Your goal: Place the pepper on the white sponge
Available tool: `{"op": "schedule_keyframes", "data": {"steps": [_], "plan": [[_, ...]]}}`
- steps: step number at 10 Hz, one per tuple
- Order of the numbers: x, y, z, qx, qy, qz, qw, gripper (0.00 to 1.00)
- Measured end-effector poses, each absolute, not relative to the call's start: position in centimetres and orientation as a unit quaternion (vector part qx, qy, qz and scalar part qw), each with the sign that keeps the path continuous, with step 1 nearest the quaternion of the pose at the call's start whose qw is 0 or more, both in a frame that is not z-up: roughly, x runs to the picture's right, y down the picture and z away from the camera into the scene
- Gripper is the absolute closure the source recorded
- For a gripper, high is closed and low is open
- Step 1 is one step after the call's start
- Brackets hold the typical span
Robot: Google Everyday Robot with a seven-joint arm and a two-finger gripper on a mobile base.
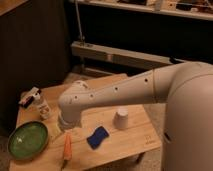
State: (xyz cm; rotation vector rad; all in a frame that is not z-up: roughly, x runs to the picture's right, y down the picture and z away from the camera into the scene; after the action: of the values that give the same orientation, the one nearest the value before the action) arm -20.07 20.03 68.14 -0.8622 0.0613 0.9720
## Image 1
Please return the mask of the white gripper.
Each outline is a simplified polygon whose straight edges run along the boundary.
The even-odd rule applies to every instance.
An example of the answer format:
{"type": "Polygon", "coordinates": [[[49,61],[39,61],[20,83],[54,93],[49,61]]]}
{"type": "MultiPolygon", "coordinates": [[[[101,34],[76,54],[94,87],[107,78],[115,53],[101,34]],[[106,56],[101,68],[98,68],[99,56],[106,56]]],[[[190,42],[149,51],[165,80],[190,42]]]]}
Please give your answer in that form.
{"type": "Polygon", "coordinates": [[[81,128],[82,124],[80,120],[74,121],[74,122],[67,122],[63,119],[62,115],[58,116],[58,127],[62,130],[68,130],[73,128],[81,128]]]}

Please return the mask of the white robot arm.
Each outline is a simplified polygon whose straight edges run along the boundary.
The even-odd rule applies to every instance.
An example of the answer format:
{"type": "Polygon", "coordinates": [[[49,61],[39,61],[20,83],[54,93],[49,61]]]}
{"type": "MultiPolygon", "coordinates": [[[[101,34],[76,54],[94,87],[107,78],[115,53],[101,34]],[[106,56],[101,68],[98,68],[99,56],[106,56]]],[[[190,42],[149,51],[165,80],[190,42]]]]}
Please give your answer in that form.
{"type": "Polygon", "coordinates": [[[213,171],[213,64],[183,62],[90,88],[77,81],[58,100],[58,125],[79,127],[82,112],[164,103],[162,171],[213,171]]]}

